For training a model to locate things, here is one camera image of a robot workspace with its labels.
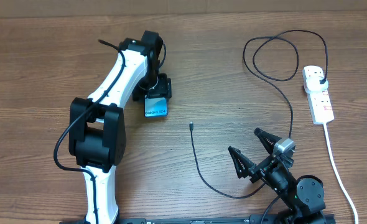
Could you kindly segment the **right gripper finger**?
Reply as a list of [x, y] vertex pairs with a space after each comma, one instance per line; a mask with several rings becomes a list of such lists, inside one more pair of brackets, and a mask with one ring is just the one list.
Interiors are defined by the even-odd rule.
[[262, 145], [264, 146], [265, 150], [272, 154], [274, 150], [275, 144], [281, 140], [280, 137], [270, 134], [260, 128], [256, 128], [254, 130], [254, 135], [258, 137]]
[[229, 146], [228, 151], [233, 160], [238, 178], [240, 179], [251, 176], [251, 171], [256, 167], [255, 163], [253, 163], [235, 147]]

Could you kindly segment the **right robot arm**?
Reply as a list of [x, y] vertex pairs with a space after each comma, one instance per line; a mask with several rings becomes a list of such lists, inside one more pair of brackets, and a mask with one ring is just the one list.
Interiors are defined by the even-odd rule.
[[293, 166], [295, 142], [289, 138], [280, 138], [260, 128], [254, 130], [269, 155], [255, 164], [241, 151], [230, 146], [228, 151], [233, 160], [239, 178], [249, 177], [252, 183], [262, 180], [287, 206], [287, 210], [277, 215], [261, 216], [259, 223], [327, 223], [322, 210], [324, 202], [323, 182], [314, 175], [295, 178], [289, 169]]

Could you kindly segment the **Galaxy S24+ smartphone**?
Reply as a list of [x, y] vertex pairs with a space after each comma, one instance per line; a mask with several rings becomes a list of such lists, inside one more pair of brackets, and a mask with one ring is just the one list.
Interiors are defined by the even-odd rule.
[[168, 115], [166, 98], [146, 98], [144, 100], [144, 116], [147, 118], [164, 117]]

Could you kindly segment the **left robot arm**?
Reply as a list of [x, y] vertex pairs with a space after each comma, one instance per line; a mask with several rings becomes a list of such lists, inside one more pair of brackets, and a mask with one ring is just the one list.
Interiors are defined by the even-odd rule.
[[171, 79], [160, 73], [166, 56], [162, 37], [145, 31], [139, 40], [117, 45], [118, 57], [102, 84], [87, 98], [70, 105], [69, 153], [83, 173], [88, 200], [82, 223], [118, 223], [116, 169], [126, 148], [124, 107], [144, 103], [147, 118], [168, 114]]

